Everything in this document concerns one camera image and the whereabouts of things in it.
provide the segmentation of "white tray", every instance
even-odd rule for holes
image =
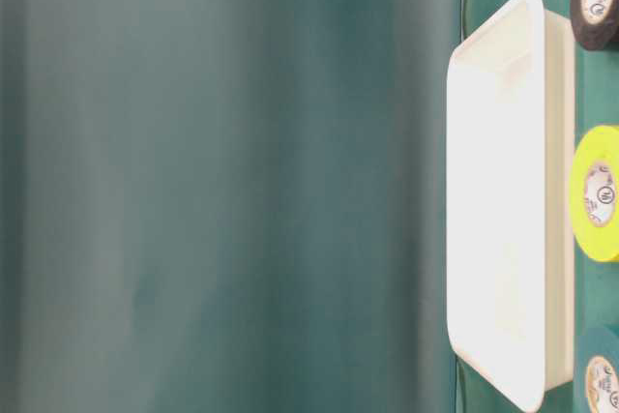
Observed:
[[[570,22],[510,0],[447,76],[447,323],[456,354],[521,410],[570,381]]]

